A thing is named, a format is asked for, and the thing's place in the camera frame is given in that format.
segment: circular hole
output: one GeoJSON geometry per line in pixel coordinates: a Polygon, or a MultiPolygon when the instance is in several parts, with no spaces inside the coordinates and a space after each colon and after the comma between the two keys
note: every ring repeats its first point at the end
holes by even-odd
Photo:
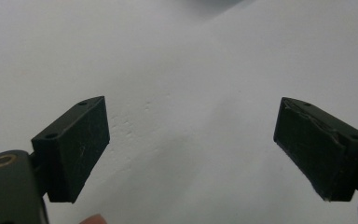
{"type": "Polygon", "coordinates": [[[353,134],[353,135],[351,135],[351,138],[352,138],[352,139],[355,139],[355,140],[358,140],[358,135],[353,134]]]}
{"type": "Polygon", "coordinates": [[[17,156],[14,154],[0,156],[0,167],[11,164],[16,158],[17,156]]]}
{"type": "Polygon", "coordinates": [[[55,137],[57,137],[57,133],[50,133],[50,134],[48,134],[48,135],[46,135],[46,138],[55,138],[55,137]]]}

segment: white background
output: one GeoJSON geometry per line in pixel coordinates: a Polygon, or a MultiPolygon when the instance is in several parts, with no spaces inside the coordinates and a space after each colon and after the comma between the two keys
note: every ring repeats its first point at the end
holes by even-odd
{"type": "Polygon", "coordinates": [[[358,128],[358,0],[0,1],[0,152],[99,95],[111,144],[52,224],[358,222],[272,140],[283,96],[358,128]]]}

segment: white surface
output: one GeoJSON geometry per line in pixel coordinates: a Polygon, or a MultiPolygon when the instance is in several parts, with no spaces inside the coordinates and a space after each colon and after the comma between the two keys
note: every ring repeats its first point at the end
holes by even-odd
{"type": "Polygon", "coordinates": [[[52,224],[358,221],[272,141],[283,96],[358,128],[358,0],[0,1],[0,152],[98,95],[111,144],[52,224]]]}

